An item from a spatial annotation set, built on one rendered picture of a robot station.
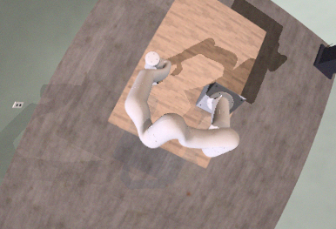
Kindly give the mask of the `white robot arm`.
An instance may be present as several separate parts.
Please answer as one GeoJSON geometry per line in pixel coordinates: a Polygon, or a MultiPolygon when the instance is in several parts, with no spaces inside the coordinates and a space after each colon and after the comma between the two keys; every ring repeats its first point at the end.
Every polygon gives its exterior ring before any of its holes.
{"type": "Polygon", "coordinates": [[[229,110],[233,107],[233,98],[226,92],[215,92],[208,97],[207,104],[212,109],[209,129],[190,127],[177,113],[166,113],[152,123],[147,100],[152,86],[168,76],[171,62],[161,58],[156,51],[148,52],[145,61],[148,69],[138,73],[124,107],[136,125],[141,141],[146,146],[157,148],[176,138],[185,147],[204,148],[203,153],[212,158],[231,151],[239,145],[239,135],[230,128],[229,110]]]}

